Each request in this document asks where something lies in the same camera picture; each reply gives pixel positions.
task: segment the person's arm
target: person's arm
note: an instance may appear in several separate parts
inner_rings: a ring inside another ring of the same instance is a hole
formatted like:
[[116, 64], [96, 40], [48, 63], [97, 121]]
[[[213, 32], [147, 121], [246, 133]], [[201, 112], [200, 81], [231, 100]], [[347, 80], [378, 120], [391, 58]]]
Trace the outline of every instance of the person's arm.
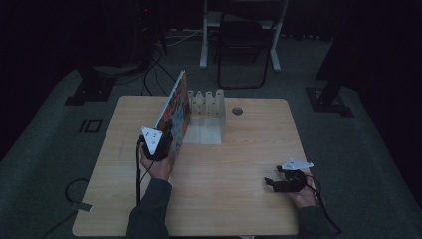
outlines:
[[[313, 179], [308, 174], [307, 184], [312, 185]], [[335, 235], [326, 225], [321, 209], [317, 206], [314, 192], [304, 187], [300, 192], [287, 193], [299, 208], [298, 239], [333, 239]]]
[[[145, 168], [149, 168], [152, 164], [151, 160], [146, 159], [142, 149], [140, 150], [140, 163]], [[127, 238], [169, 238], [165, 226], [165, 215], [171, 195], [171, 184], [168, 179], [172, 168], [173, 161], [168, 157], [162, 161], [156, 161], [149, 168], [148, 173], [151, 180], [139, 205], [130, 212], [126, 231]]]

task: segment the dark sleeve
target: dark sleeve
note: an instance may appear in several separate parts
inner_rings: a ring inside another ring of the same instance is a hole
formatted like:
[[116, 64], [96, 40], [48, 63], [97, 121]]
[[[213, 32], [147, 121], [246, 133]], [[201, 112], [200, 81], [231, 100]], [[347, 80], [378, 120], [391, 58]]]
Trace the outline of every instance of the dark sleeve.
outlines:
[[298, 239], [334, 239], [319, 207], [310, 206], [299, 209]]
[[171, 195], [171, 184], [152, 178], [145, 195], [130, 212], [126, 236], [133, 239], [168, 238], [165, 215]]

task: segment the power cord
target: power cord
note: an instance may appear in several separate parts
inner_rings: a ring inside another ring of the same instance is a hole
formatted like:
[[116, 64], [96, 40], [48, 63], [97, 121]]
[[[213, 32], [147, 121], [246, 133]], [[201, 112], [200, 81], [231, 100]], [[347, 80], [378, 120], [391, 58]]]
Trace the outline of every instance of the power cord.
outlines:
[[335, 234], [339, 235], [339, 234], [343, 233], [341, 228], [331, 219], [331, 217], [328, 215], [328, 212], [326, 211], [325, 205], [323, 204], [323, 201], [322, 201], [321, 186], [320, 186], [319, 181], [316, 178], [314, 178], [313, 176], [309, 176], [309, 175], [306, 175], [306, 176], [311, 177], [316, 182], [316, 184], [318, 185], [319, 191], [314, 189], [313, 187], [311, 187], [308, 184], [306, 185], [306, 187], [308, 187], [310, 190], [312, 190], [316, 194], [317, 201], [318, 201], [319, 207], [322, 209], [323, 215], [325, 216], [326, 220], [328, 220], [328, 222], [337, 230], [335, 232]]
[[154, 71], [154, 75], [155, 75], [155, 81], [157, 82], [157, 84], [161, 88], [161, 90], [164, 92], [164, 94], [167, 96], [167, 92], [164, 90], [162, 84], [158, 80], [158, 75], [156, 73], [155, 66], [158, 66], [159, 68], [161, 68], [171, 78], [171, 80], [173, 82], [176, 82], [176, 79], [159, 63], [159, 61], [162, 58], [161, 51], [157, 47], [155, 47], [155, 46], [154, 46], [154, 50], [158, 53], [158, 59], [155, 60], [154, 57], [151, 57], [151, 61], [153, 63], [149, 66], [149, 68], [143, 74], [143, 86], [142, 86], [142, 89], [140, 91], [140, 94], [143, 96], [143, 90], [146, 89], [148, 91], [149, 95], [150, 96], [153, 96], [152, 91], [149, 89], [149, 87], [147, 85], [148, 75], [149, 75], [150, 71], [153, 70]]
[[[88, 180], [87, 179], [84, 179], [84, 178], [78, 178], [78, 179], [75, 179], [75, 180], [73, 180], [73, 181], [71, 181], [70, 183], [68, 183], [68, 185], [66, 186], [66, 189], [65, 189], [65, 197], [66, 197], [66, 199], [69, 201], [69, 202], [71, 202], [71, 203], [81, 203], [80, 201], [76, 201], [76, 200], [73, 200], [72, 198], [71, 198], [71, 196], [69, 195], [69, 188], [74, 184], [74, 183], [76, 183], [76, 182], [79, 182], [79, 181], [84, 181], [84, 182], [86, 182], [87, 184], [88, 184]], [[47, 238], [49, 235], [50, 235], [50, 233], [52, 233], [53, 231], [55, 231], [58, 227], [60, 227], [61, 225], [63, 225], [65, 222], [67, 222], [69, 219], [71, 219], [73, 216], [75, 216], [76, 214], [78, 213], [78, 211], [73, 211], [73, 212], [71, 212], [68, 216], [66, 216], [65, 218], [63, 218], [63, 220], [61, 220], [59, 223], [57, 223], [56, 225], [54, 225], [50, 230], [48, 230], [46, 233], [44, 233], [44, 235], [42, 236], [42, 237], [40, 237], [40, 239], [45, 239], [45, 238]]]
[[143, 178], [145, 177], [146, 173], [149, 172], [149, 169], [151, 169], [151, 167], [154, 165], [155, 160], [152, 161], [152, 164], [149, 166], [149, 168], [146, 170], [146, 172], [143, 174], [142, 177], [140, 177], [141, 174], [141, 170], [140, 170], [140, 161], [139, 161], [139, 151], [141, 150], [140, 148], [140, 138], [136, 143], [136, 205], [139, 205], [140, 203], [140, 183], [142, 182]]

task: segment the table top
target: table top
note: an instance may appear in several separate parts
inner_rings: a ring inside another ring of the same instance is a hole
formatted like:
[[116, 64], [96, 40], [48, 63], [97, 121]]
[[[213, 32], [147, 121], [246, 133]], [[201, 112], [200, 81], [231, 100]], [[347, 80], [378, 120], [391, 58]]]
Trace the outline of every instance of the table top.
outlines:
[[[136, 204], [136, 142], [153, 127], [166, 97], [121, 97], [80, 211], [76, 236], [124, 236]], [[286, 235], [298, 230], [294, 204], [264, 177], [279, 180], [276, 166], [306, 160], [288, 102], [226, 98], [222, 144], [183, 143], [171, 174], [166, 225], [172, 236]], [[243, 113], [236, 116], [232, 108]], [[143, 195], [148, 175], [141, 183]]]

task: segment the table leg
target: table leg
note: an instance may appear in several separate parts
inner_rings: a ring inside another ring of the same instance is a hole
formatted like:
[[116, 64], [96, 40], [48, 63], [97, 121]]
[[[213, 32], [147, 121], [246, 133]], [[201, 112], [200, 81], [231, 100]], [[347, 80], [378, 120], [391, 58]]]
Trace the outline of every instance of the table leg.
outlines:
[[208, 7], [207, 6], [208, 6], [208, 0], [204, 0], [202, 50], [201, 50], [201, 59], [199, 62], [200, 69], [207, 68], [207, 60], [208, 60]]

